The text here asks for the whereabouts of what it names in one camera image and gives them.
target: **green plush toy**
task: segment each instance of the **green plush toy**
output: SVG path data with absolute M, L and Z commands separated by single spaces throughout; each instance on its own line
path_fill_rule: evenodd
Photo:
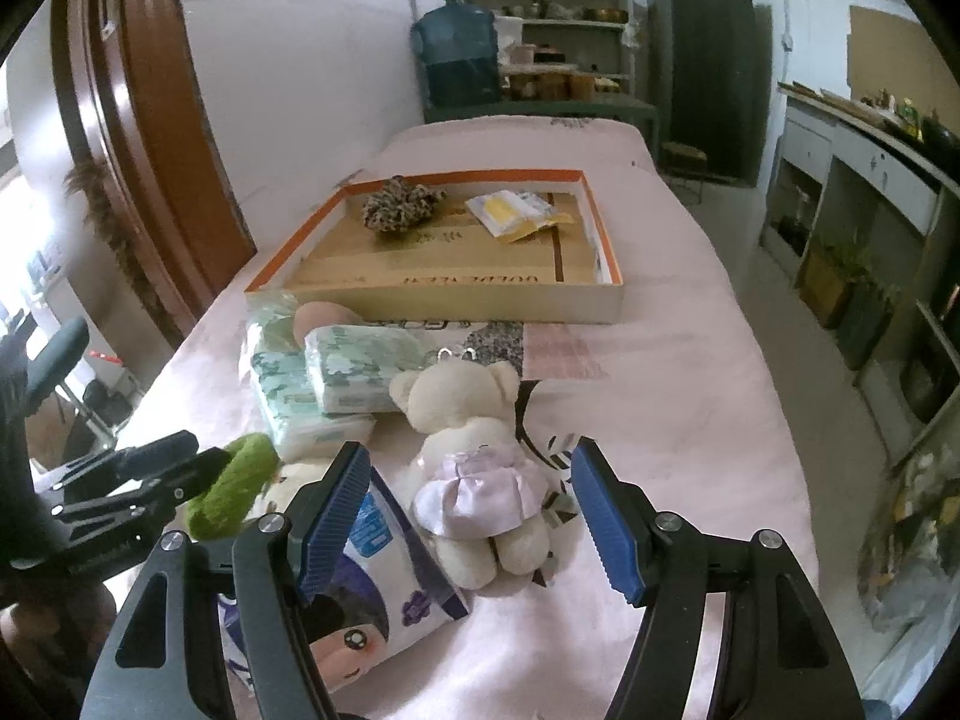
M 191 538 L 208 541 L 240 533 L 253 500 L 272 477 L 280 457 L 264 433 L 239 437 L 224 447 L 232 458 L 206 493 L 186 505 L 186 529 Z

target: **metal screw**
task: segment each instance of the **metal screw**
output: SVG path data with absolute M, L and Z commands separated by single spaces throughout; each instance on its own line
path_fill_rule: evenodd
M 283 514 L 264 514 L 258 519 L 256 527 L 261 533 L 276 533 L 286 524 L 287 518 Z
M 164 533 L 163 538 L 160 540 L 160 549 L 164 552 L 173 552 L 181 548 L 181 546 L 184 546 L 184 541 L 186 541 L 186 536 L 184 536 L 182 531 Z
M 674 512 L 660 512 L 654 522 L 661 531 L 675 533 L 683 525 L 683 517 L 680 514 L 674 514 Z
M 779 549 L 784 544 L 784 537 L 776 531 L 760 531 L 758 540 L 767 549 Z

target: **floor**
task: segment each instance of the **floor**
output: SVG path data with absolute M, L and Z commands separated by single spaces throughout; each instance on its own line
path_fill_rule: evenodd
M 770 367 L 808 484 L 820 597 L 862 685 L 898 637 L 872 630 L 856 592 L 857 553 L 886 463 L 880 436 L 832 338 L 757 245 L 762 195 L 707 185 L 690 205 L 695 194 L 674 191 L 726 266 Z

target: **stool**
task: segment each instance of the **stool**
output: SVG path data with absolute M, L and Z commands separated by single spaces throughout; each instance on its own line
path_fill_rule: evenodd
M 672 141 L 667 141 L 661 145 L 661 153 L 664 155 L 664 159 L 662 159 L 664 173 L 666 175 L 678 173 L 680 179 L 683 180 L 683 189 L 688 189 L 686 182 L 690 176 L 699 177 L 700 189 L 697 191 L 697 202 L 694 205 L 700 205 L 704 201 L 704 177 L 707 176 L 707 163 L 709 162 L 707 153 L 700 151 L 696 146 L 688 146 L 686 143 L 673 143 Z

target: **teddy bear dress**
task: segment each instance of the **teddy bear dress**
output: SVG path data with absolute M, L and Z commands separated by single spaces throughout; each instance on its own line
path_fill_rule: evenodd
M 519 445 L 484 445 L 444 457 L 416 494 L 413 511 L 435 536 L 489 538 L 539 514 L 548 487 L 546 475 Z

